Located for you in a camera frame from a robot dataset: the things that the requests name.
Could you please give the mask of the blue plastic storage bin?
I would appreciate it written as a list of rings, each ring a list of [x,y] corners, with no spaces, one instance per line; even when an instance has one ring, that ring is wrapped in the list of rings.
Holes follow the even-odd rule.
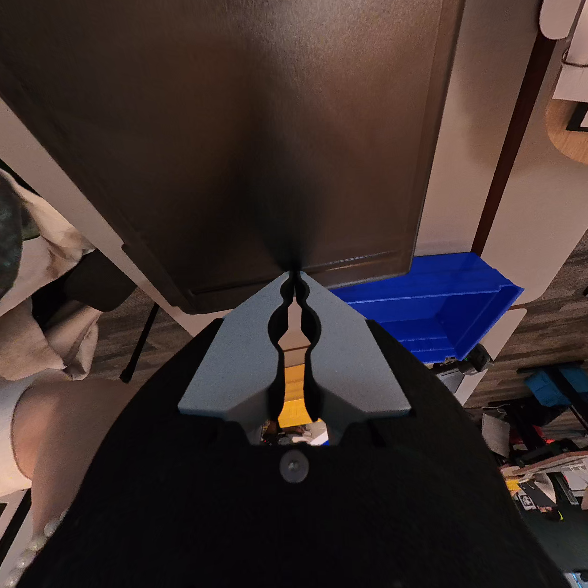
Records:
[[[330,291],[435,364],[465,359],[524,289],[463,252],[415,257],[406,275]]]

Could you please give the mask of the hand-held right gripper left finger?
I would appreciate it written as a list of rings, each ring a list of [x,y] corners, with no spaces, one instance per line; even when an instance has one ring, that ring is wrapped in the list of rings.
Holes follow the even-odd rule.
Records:
[[[229,312],[178,403],[183,415],[236,422],[251,444],[276,418],[285,395],[284,353],[293,272],[285,272]]]

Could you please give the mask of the black metal rod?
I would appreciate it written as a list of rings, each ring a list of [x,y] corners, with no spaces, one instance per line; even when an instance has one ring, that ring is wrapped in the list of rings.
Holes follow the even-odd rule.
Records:
[[[151,328],[152,328],[152,326],[156,320],[156,317],[158,315],[159,308],[160,307],[157,303],[153,304],[153,306],[151,308],[151,312],[149,313],[149,316],[143,326],[143,330],[142,330],[142,332],[136,342],[135,348],[130,356],[129,362],[128,362],[127,366],[123,369],[123,371],[121,371],[119,379],[125,384],[130,383],[130,381],[132,380],[132,378],[134,376],[139,359],[141,358],[146,341],[147,341],[148,336],[151,332]]]

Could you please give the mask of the yellow plastic bin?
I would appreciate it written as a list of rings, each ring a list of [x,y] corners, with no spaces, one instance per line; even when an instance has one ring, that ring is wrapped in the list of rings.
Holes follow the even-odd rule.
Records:
[[[285,368],[285,398],[278,424],[282,429],[294,428],[312,422],[304,399],[305,366],[299,364]]]

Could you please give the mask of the teal box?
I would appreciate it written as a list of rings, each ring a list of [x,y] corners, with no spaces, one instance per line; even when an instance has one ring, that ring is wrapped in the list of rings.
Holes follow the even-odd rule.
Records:
[[[587,372],[580,366],[564,366],[559,371],[574,388],[584,403],[587,403]],[[570,406],[569,399],[560,391],[544,369],[532,373],[524,380],[526,387],[538,402],[545,407]]]

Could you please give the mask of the beige jacket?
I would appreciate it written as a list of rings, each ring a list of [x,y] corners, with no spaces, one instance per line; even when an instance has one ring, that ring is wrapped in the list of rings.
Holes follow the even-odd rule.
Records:
[[[90,372],[101,312],[65,294],[94,246],[52,205],[1,171],[1,381]]]

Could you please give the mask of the round wooden table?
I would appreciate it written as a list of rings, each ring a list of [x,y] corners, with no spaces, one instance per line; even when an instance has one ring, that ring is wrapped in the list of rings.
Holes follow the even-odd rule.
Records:
[[[587,132],[567,130],[577,103],[551,99],[545,113],[548,137],[561,154],[587,165]]]

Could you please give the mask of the black handheld device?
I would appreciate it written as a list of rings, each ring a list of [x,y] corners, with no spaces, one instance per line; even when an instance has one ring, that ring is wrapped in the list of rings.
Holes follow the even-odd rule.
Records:
[[[486,348],[478,343],[463,360],[433,364],[430,370],[455,394],[466,376],[479,374],[493,364],[494,360]]]

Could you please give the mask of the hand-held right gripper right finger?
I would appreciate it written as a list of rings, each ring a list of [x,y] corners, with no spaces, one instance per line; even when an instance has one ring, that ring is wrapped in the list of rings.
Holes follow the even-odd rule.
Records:
[[[404,417],[410,403],[367,320],[346,302],[298,273],[300,327],[309,341],[303,393],[313,421],[326,424],[330,444],[347,428],[373,419]]]

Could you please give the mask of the person's left forearm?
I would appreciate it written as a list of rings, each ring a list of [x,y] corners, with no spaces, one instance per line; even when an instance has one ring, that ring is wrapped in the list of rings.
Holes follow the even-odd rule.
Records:
[[[31,481],[32,537],[72,504],[100,444],[139,388],[121,380],[36,383],[17,401],[11,443]]]

